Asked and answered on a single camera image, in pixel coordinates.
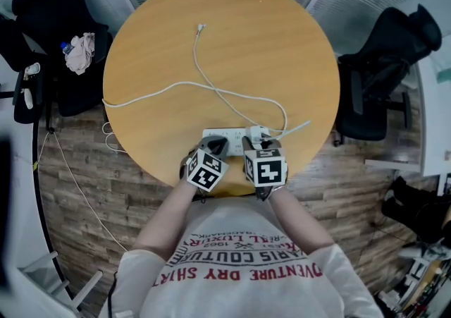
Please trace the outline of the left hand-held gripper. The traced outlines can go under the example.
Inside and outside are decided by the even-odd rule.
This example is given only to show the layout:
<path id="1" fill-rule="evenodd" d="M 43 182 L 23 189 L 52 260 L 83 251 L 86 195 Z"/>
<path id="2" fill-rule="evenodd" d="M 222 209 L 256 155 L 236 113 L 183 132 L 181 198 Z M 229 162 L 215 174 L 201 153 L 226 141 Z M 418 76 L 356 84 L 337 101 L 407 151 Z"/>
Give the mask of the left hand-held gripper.
<path id="1" fill-rule="evenodd" d="M 203 137 L 180 163 L 179 176 L 204 192 L 211 192 L 224 177 L 228 139 L 210 135 Z"/>

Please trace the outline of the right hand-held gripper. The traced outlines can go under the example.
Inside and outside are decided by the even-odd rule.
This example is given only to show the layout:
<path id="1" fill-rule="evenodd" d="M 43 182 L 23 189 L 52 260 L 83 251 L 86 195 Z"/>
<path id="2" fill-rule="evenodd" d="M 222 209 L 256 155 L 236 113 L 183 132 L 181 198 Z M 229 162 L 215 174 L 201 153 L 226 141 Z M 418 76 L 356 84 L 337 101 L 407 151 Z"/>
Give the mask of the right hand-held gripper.
<path id="1" fill-rule="evenodd" d="M 245 135 L 242 137 L 244 172 L 259 200 L 266 200 L 271 193 L 284 186 L 288 179 L 288 163 L 278 139 L 269 135 L 257 149 Z"/>

